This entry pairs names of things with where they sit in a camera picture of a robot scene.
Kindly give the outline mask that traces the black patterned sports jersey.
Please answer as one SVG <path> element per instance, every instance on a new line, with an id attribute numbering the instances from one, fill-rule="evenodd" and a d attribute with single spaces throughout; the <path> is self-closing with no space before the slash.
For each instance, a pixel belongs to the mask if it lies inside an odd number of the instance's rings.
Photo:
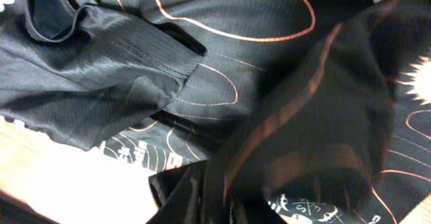
<path id="1" fill-rule="evenodd" d="M 2 223 L 429 223 L 430 0 L 1 0 Z"/>

